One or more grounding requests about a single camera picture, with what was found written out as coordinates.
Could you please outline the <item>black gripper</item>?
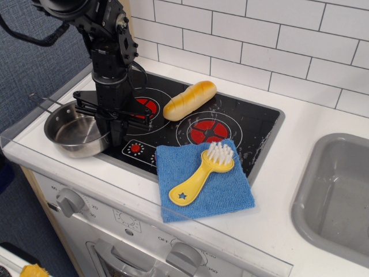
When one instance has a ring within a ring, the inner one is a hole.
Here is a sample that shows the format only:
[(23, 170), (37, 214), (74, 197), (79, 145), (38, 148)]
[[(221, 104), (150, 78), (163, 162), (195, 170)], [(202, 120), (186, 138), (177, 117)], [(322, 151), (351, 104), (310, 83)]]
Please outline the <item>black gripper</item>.
[(75, 91), (76, 109), (95, 118), (100, 134), (111, 133), (113, 147), (120, 146), (128, 129), (150, 130), (152, 112), (134, 97), (129, 78), (92, 76), (94, 91)]

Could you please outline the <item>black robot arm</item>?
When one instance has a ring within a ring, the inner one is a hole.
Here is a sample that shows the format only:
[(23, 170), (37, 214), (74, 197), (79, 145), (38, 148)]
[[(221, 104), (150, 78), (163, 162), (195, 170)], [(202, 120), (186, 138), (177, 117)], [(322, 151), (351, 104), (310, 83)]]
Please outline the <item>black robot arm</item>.
[(76, 91), (76, 110), (95, 118), (113, 146), (121, 145), (130, 126), (149, 129), (151, 112), (134, 98), (131, 80), (138, 44), (129, 30), (129, 19), (119, 1), (32, 1), (48, 16), (75, 26), (92, 60), (94, 91)]

